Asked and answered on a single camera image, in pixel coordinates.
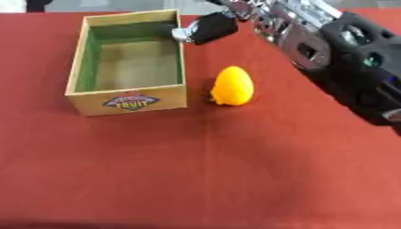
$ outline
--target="gray floor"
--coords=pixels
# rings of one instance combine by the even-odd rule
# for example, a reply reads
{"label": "gray floor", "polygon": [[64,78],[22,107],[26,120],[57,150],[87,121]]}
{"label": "gray floor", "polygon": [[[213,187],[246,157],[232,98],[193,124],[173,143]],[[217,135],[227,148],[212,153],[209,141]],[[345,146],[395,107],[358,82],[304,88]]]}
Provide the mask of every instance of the gray floor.
{"label": "gray floor", "polygon": [[[401,7],[401,0],[327,0],[335,7]],[[49,12],[64,11],[147,11],[178,8],[182,14],[204,14],[219,10],[202,0],[54,0]]]}

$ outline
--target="lemon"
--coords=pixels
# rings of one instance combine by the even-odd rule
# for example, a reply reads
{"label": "lemon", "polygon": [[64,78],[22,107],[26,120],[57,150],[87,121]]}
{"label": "lemon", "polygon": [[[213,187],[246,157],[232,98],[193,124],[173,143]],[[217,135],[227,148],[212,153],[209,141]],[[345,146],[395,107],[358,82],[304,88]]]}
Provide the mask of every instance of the lemon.
{"label": "lemon", "polygon": [[252,99],[253,92],[249,74],[240,67],[231,66],[218,75],[211,96],[218,105],[240,106]]}

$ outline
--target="wooden box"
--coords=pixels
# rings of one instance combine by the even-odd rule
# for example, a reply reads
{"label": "wooden box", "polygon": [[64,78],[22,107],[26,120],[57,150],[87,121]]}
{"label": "wooden box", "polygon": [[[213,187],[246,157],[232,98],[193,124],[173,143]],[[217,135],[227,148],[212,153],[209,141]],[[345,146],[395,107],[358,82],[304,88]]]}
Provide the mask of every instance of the wooden box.
{"label": "wooden box", "polygon": [[65,95],[83,115],[186,107],[176,10],[84,18]]}

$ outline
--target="red tablecloth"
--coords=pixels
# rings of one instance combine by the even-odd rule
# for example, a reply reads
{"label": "red tablecloth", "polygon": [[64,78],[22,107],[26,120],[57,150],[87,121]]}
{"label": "red tablecloth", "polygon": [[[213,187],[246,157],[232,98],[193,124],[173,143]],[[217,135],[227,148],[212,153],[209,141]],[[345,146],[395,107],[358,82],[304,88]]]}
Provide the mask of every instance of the red tablecloth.
{"label": "red tablecloth", "polygon": [[[357,12],[401,34],[401,10]],[[78,116],[63,94],[82,15],[0,15],[0,227],[401,227],[401,138],[249,25],[186,47],[188,109]],[[254,100],[205,104],[229,65],[253,77]]]}

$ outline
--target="robotic arm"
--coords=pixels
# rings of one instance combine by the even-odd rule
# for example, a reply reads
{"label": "robotic arm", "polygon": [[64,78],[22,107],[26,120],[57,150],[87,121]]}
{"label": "robotic arm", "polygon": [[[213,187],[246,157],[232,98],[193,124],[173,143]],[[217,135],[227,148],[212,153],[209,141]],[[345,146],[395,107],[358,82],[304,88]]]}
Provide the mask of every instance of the robotic arm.
{"label": "robotic arm", "polygon": [[322,0],[209,0],[226,10],[173,30],[202,45],[253,23],[294,67],[339,103],[376,125],[401,123],[401,37]]}

